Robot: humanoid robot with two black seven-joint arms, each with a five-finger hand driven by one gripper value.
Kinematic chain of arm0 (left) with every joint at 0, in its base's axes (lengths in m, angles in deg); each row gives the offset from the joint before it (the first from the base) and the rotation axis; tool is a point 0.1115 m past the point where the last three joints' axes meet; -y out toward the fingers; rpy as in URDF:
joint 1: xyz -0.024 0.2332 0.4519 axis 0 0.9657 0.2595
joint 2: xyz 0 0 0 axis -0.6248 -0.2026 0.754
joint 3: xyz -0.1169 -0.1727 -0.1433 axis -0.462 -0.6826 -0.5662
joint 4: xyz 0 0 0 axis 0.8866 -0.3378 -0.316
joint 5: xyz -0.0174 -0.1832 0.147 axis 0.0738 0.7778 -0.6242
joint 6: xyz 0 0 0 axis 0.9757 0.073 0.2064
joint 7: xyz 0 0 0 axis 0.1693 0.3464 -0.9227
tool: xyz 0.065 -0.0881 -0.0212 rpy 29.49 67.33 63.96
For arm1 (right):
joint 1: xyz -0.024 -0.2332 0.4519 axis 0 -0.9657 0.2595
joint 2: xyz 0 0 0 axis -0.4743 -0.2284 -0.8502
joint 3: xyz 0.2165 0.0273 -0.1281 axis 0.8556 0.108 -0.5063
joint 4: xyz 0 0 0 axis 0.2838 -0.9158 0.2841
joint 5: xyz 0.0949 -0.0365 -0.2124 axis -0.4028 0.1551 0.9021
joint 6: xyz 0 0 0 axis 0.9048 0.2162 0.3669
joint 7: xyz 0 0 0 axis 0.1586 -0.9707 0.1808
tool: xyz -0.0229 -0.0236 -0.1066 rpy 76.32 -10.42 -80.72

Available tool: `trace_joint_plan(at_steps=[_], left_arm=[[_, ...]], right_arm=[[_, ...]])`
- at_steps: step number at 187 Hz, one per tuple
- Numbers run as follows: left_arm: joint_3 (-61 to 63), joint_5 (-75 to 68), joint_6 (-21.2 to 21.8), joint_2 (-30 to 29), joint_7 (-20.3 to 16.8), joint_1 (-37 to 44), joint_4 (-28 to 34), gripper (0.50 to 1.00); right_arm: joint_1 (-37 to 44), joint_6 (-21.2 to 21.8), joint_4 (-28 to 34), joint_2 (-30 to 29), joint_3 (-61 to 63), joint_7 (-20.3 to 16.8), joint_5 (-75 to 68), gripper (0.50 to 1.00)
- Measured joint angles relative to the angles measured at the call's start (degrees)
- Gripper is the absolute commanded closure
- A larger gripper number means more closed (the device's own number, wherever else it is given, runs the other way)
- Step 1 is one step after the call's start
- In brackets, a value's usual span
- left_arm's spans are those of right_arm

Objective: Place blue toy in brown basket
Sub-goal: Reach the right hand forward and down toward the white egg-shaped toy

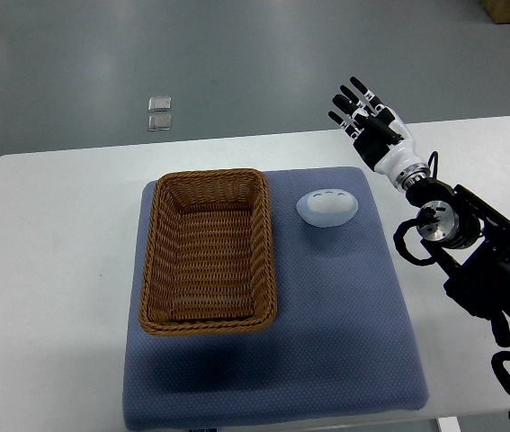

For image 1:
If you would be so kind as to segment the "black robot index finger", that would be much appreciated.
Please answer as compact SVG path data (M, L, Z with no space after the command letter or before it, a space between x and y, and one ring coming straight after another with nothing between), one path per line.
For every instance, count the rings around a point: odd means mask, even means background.
M380 98L356 76L351 76L350 82L362 94L364 101L375 113L380 113L385 108Z

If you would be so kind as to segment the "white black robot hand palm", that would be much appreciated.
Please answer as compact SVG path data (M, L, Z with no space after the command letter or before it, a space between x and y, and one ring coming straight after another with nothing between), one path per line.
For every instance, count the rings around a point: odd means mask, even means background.
M406 124L389 107L373 116L387 124L395 139L385 139L366 123L357 131L353 146L367 167L386 176L395 188L409 188L430 177L428 164L417 155L415 140Z

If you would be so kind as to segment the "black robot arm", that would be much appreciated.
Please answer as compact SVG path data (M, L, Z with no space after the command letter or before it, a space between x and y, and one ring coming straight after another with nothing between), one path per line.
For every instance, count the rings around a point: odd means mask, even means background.
M447 295L510 347L510 220L469 189L440 181L438 154L419 157L406 124L357 77L332 102L330 118L366 166L418 209L393 235L397 252L415 266L440 266Z

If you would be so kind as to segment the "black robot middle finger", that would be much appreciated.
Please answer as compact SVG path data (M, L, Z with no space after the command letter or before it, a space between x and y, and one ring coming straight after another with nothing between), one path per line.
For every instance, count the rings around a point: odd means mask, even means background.
M346 96L365 111L365 117L371 115L370 108L350 88L348 88L346 85L340 85L339 89L341 91L340 95Z

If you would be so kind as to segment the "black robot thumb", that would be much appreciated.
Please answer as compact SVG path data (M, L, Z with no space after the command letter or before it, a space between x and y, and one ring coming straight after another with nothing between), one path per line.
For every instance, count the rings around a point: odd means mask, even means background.
M368 116L365 118L366 127L369 128L370 131L375 131L379 135L383 136L386 140L395 139L395 132L384 122L379 119Z

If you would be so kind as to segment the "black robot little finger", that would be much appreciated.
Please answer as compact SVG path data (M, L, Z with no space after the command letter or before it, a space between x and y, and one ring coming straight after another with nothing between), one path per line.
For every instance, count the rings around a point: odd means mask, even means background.
M349 137L357 136L357 129L352 124L349 124L347 121L345 121L339 114L333 111L329 111L327 115Z

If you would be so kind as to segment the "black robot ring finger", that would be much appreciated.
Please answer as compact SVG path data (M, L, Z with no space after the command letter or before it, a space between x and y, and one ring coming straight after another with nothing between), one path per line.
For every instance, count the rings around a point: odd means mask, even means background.
M356 103L352 102L342 94L336 94L332 102L334 106L345 114L348 125L363 126L365 124L365 111Z

